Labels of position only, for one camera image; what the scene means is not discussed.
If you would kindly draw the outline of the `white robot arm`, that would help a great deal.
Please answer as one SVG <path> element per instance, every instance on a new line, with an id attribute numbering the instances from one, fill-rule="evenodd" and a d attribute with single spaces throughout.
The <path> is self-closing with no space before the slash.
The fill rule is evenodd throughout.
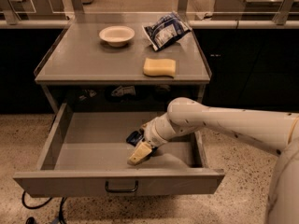
<path id="1" fill-rule="evenodd" d="M 167 111 L 141 126 L 141 137 L 128 159 L 143 162 L 171 139 L 207 127 L 258 149 L 277 154 L 264 224 L 299 224 L 299 114 L 209 107 L 179 97 Z"/>

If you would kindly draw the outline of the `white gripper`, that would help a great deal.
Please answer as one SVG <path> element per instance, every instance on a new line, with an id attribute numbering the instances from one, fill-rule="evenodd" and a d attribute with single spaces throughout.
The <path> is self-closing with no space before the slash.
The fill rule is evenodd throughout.
<path id="1" fill-rule="evenodd" d="M 144 134 L 144 139 L 146 142 L 139 142 L 133 153 L 128 159 L 130 165 L 138 165 L 143 162 L 144 159 L 152 152 L 152 147 L 160 147 L 166 143 L 166 140 L 163 139 L 157 132 L 158 119 L 155 118 L 142 125 L 142 130 Z"/>

